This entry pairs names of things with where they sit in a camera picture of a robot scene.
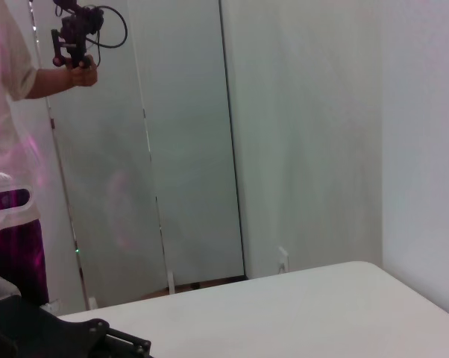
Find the electrical outlet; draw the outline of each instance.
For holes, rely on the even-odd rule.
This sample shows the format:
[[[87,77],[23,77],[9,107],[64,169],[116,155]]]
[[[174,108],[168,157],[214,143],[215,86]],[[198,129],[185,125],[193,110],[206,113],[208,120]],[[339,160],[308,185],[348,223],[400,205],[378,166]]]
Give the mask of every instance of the electrical outlet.
[[[279,251],[279,273],[287,274],[289,272],[289,254],[282,246],[277,249]]]

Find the frosted glass panel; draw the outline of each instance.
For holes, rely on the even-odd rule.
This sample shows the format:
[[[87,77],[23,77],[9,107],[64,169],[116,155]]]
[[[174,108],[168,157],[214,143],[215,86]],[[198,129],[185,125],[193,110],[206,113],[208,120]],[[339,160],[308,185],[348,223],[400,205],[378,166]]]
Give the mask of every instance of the frosted glass panel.
[[[128,20],[126,1],[100,4]],[[54,56],[50,30],[60,28],[54,8],[51,0],[34,1],[45,67]],[[123,33],[120,19],[106,11],[101,42],[119,43]],[[103,49],[98,73],[95,87],[50,103],[87,294],[108,306],[166,287],[166,271],[132,40]]]
[[[167,268],[243,274],[218,0],[129,0]]]

